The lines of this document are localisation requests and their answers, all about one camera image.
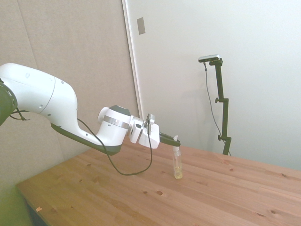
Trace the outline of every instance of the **yellow liquid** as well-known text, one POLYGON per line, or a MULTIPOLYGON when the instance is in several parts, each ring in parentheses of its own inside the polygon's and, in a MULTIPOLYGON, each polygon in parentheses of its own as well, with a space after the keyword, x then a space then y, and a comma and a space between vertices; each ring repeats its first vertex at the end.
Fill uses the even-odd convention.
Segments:
POLYGON ((183 177, 183 172, 182 172, 182 169, 180 169, 180 167, 174 168, 174 177, 176 179, 181 179, 183 177))

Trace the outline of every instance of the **metal ring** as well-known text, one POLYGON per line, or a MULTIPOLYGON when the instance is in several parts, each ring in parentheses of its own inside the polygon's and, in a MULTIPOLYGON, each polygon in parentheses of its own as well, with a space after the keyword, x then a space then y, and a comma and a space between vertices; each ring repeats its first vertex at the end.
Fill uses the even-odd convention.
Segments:
POLYGON ((111 123, 115 126, 119 126, 124 129, 128 129, 129 124, 118 119, 111 118, 110 116, 105 115, 103 118, 104 121, 111 123))

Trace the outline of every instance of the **wood knot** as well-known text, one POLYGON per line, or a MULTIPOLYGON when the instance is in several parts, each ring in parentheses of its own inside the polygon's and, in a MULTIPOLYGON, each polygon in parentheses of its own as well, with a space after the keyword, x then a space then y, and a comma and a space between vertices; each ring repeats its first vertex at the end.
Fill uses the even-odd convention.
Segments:
POLYGON ((226 160, 222 161, 223 164, 229 165, 229 163, 226 160))
POLYGON ((57 210, 56 210, 55 208, 52 208, 50 211, 51 211, 52 213, 57 213, 57 210))

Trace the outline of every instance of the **gray wall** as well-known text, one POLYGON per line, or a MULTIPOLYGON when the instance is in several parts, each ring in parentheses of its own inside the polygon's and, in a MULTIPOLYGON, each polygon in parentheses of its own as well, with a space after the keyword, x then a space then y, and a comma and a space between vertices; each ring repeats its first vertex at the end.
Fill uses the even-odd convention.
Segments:
MULTIPOLYGON (((105 106, 138 116, 127 34, 120 0, 0 0, 0 65, 17 63, 69 83, 78 116, 98 131, 105 106)), ((29 226, 15 184, 89 147, 50 127, 44 117, 8 118, 0 127, 0 225, 29 226)))
MULTIPOLYGON (((301 1, 127 2, 143 111, 156 115, 160 131, 222 153, 198 62, 220 54, 232 155, 301 170, 301 1)), ((215 69, 207 67, 221 127, 215 69)))

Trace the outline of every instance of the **white wall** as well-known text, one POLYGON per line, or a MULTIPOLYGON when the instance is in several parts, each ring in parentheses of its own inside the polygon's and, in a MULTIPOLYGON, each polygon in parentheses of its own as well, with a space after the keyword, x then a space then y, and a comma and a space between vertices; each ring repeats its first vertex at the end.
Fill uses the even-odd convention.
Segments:
MULTIPOLYGON (((200 56, 220 54, 233 156, 301 170, 301 1, 128 0, 144 113, 222 153, 200 56), (146 33, 139 35, 137 19, 146 33)), ((214 67, 208 70, 217 97, 214 67)), ((222 104, 213 103, 222 126, 222 104)))

